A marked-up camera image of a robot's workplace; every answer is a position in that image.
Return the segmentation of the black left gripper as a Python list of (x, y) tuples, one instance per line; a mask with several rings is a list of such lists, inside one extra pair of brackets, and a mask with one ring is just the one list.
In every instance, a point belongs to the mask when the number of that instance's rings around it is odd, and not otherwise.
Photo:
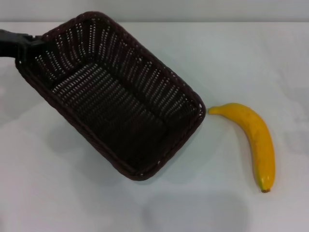
[(24, 33), (14, 33), (0, 30), (0, 56), (15, 58), (19, 63), (27, 61), (30, 47), (42, 47), (47, 45), (40, 36), (31, 36)]

